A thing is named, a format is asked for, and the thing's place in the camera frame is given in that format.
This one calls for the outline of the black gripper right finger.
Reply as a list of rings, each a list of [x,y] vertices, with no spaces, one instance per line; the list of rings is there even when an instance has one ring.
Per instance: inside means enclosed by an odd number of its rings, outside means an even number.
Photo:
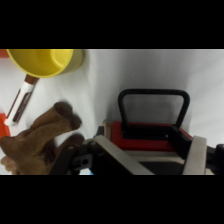
[[[189,138],[178,128],[170,128],[170,145],[184,160],[183,175],[204,175],[206,170],[207,140],[194,136]]]

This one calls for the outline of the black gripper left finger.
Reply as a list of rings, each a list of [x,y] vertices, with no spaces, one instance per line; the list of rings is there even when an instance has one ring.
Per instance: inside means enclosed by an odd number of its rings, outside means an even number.
[[[135,161],[124,151],[110,142],[104,136],[97,136],[93,141],[99,145],[105,152],[107,152],[113,159],[121,164],[127,171],[132,175],[152,175],[152,172],[142,166],[140,163]]]

